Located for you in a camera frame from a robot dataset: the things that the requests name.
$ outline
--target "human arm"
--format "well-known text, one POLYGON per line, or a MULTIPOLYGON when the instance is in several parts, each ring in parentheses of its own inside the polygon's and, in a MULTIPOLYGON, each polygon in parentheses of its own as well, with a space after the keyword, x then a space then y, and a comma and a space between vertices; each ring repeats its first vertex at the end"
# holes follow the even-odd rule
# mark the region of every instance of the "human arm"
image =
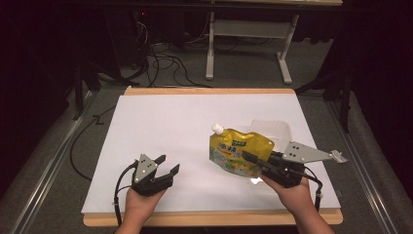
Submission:
POLYGON ((301 234, 334 233, 316 210, 310 195, 309 181, 305 177, 301 179, 299 185, 291 188, 284 188, 264 175, 260 175, 260 177, 279 194, 282 204, 293 215, 301 234))
POLYGON ((163 190, 153 196, 140 196, 133 189, 129 189, 125 204, 125 214, 122 225, 116 234, 136 234, 140 232, 145 221, 155 211, 158 202, 167 190, 163 190))

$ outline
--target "gray carpet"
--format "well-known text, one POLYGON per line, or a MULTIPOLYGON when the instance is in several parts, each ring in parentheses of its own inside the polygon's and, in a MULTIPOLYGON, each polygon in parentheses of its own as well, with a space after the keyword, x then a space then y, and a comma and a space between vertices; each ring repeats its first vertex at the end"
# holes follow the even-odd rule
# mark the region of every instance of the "gray carpet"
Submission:
MULTIPOLYGON (((247 87, 247 88, 298 88, 313 80, 319 70, 330 43, 311 45, 308 41, 293 43, 287 55, 287 64, 293 80, 292 86, 282 83, 281 73, 274 58, 274 48, 279 41, 258 45, 259 40, 240 43, 235 50, 231 42, 218 43, 219 51, 215 54, 215 76, 213 81, 205 80, 205 65, 207 48, 203 44, 187 46, 186 51, 179 51, 165 45, 157 47, 157 56, 162 54, 179 56, 186 66, 188 78, 195 83, 211 87, 247 87)), ((152 66, 154 59, 150 58, 149 76, 153 78, 156 69, 152 66)), ((182 67, 175 73, 170 66, 170 59, 160 62, 155 85, 177 86, 178 83, 188 85, 182 67)), ((125 75, 133 71, 123 67, 125 75)), ((136 79, 142 87, 149 84, 145 76, 136 79)), ((74 136, 94 119, 93 115, 101 114, 115 105, 125 86, 102 82, 99 93, 93 94, 91 106, 87 109, 82 123, 74 136)), ((399 233, 413 233, 410 218, 413 216, 411 201, 405 195, 392 169, 387 164, 380 147, 374 140, 368 126, 363 120, 361 111, 357 108, 357 100, 352 97, 349 116, 350 134, 343 134, 337 125, 334 106, 336 103, 325 102, 319 96, 320 91, 310 91, 299 97, 304 114, 316 145, 321 150, 337 149, 343 152, 350 162, 336 164, 324 162, 338 194, 344 222, 333 225, 337 233, 395 233, 386 231, 379 221, 377 213, 372 209, 371 201, 366 197, 366 188, 360 183, 357 175, 357 162, 353 155, 358 153, 366 166, 371 180, 383 199, 386 211, 399 233)), ((70 131, 74 116, 72 104, 67 111, 55 122, 42 142, 38 145, 25 167, 21 170, 13 185, 0 203, 0 232, 9 233, 15 226, 21 211, 24 209, 30 195, 34 192, 39 178, 55 157, 60 143, 70 131)), ((76 141, 73 147, 73 161, 78 170, 86 176, 93 176, 101 146, 104 142, 113 110, 100 118, 103 125, 91 125, 76 141)), ((41 201, 40 209, 35 217, 29 220, 27 233, 112 233, 115 227, 90 228, 83 224, 80 213, 90 183, 77 175, 70 165, 70 150, 64 151, 64 161, 53 185, 48 188, 47 196, 41 201)), ((142 233, 296 233, 294 227, 209 227, 209 228, 145 228, 142 233)))

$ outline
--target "yellow pouch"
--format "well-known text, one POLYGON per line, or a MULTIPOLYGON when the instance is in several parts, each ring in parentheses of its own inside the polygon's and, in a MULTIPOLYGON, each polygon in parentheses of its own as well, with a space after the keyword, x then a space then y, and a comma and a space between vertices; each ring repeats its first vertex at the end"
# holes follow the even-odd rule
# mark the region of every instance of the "yellow pouch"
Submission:
POLYGON ((247 162, 243 158, 243 151, 267 162, 274 142, 258 133, 243 134, 237 130, 224 129, 218 124, 214 124, 212 130, 214 134, 209 138, 209 160, 229 173, 258 177, 260 168, 247 162))

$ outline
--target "gray floor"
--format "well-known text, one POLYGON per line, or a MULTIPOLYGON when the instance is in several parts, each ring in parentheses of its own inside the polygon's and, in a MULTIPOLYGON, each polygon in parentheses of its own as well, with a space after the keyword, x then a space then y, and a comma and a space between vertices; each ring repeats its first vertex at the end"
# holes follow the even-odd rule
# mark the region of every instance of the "gray floor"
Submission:
MULTIPOLYGON (((331 43, 312 45, 309 41, 292 43, 287 64, 293 79, 292 86, 282 83, 281 72, 275 61, 275 51, 280 41, 243 39, 233 48, 232 41, 218 41, 215 52, 215 73, 212 81, 205 80, 207 48, 204 44, 191 44, 185 51, 160 45, 157 56, 178 56, 185 64, 188 78, 194 83, 216 88, 298 88, 312 81, 322 64, 331 43)), ((156 69, 150 58, 149 77, 156 69)), ((185 80, 182 66, 175 73, 176 64, 170 58, 160 61, 155 86, 190 84, 185 80)), ((133 71, 123 67, 125 75, 133 71)), ((146 76, 136 81, 142 87, 149 84, 146 76)), ((79 121, 73 121, 75 106, 71 105, 48 130, 27 164, 17 176, 0 203, 0 233, 112 233, 115 227, 91 228, 83 224, 80 213, 90 183, 78 176, 69 162, 70 146, 74 137, 101 114, 115 105, 125 86, 102 82, 102 89, 86 97, 90 103, 79 121), (49 179, 51 186, 38 184, 41 178, 49 179), (33 194, 38 201, 30 201, 33 194)), ((324 162, 342 206, 344 222, 334 225, 337 233, 413 233, 413 209, 401 184, 388 165, 380 147, 364 121, 357 100, 352 96, 349 116, 350 133, 345 134, 337 124, 338 102, 323 101, 322 91, 309 91, 299 96, 304 114, 319 149, 338 149, 350 162, 336 164, 324 162)), ((79 171, 93 176, 101 146, 110 125, 113 110, 100 118, 103 125, 91 125, 82 132, 73 147, 73 159, 79 171)), ((146 228, 142 233, 296 233, 293 227, 193 227, 146 228)))

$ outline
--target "white board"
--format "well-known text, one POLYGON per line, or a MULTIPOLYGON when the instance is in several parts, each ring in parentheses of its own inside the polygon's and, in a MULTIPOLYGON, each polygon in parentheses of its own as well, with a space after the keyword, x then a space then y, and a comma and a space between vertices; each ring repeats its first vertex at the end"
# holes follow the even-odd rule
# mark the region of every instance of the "white board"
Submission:
MULTIPOLYGON (((157 176, 180 164, 179 173, 155 212, 283 210, 277 194, 264 183, 224 172, 208 159, 212 124, 247 127, 253 120, 284 121, 294 141, 315 146, 294 94, 148 95, 119 98, 103 144, 83 214, 114 213, 113 195, 122 171, 144 153, 167 160, 157 176)), ((322 181, 322 208, 340 208, 322 162, 307 164, 322 181)), ((121 187, 131 184, 132 171, 121 187)), ((317 185, 310 182, 312 196, 317 185)), ((124 210, 126 190, 119 193, 124 210)))

